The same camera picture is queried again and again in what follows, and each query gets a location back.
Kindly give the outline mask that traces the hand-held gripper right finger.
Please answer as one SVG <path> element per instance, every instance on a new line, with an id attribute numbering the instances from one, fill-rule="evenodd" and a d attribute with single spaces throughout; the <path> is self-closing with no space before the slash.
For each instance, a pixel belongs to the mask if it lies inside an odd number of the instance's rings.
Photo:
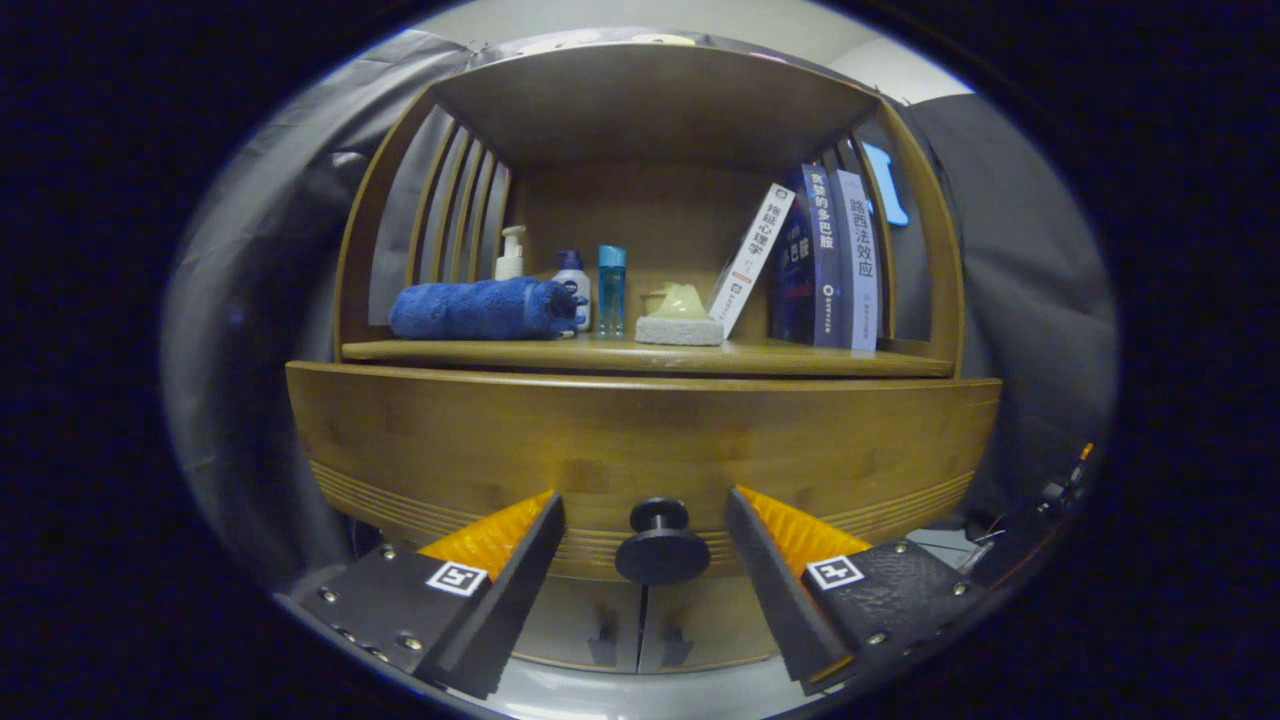
<path id="1" fill-rule="evenodd" d="M 906 538 L 872 544 L 744 486 L 724 520 L 788 678 L 868 691 L 942 648 L 989 588 Z"/>

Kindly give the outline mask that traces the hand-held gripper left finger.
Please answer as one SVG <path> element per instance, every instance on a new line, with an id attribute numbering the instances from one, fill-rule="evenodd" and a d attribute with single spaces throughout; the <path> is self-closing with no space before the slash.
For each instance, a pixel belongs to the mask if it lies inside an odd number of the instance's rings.
<path id="1" fill-rule="evenodd" d="M 430 544 L 397 542 L 291 594 L 381 662 L 476 698 L 493 693 L 564 536 L 553 489 Z"/>

